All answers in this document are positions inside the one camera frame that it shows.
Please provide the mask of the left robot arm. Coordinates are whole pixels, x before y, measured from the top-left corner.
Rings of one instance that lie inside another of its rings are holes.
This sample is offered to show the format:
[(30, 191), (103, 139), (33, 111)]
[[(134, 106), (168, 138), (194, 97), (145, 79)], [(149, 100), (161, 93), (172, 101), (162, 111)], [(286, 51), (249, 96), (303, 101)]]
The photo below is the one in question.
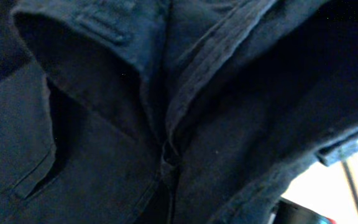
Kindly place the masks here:
[(281, 198), (274, 208), (272, 224), (336, 224), (333, 219), (318, 214), (300, 204)]

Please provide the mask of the navy blue shorts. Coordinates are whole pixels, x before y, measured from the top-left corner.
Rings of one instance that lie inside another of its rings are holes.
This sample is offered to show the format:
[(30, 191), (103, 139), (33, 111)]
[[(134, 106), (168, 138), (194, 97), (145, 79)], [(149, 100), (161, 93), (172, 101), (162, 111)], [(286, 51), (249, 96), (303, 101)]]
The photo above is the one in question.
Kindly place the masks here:
[(0, 1), (0, 223), (265, 223), (358, 152), (358, 1)]

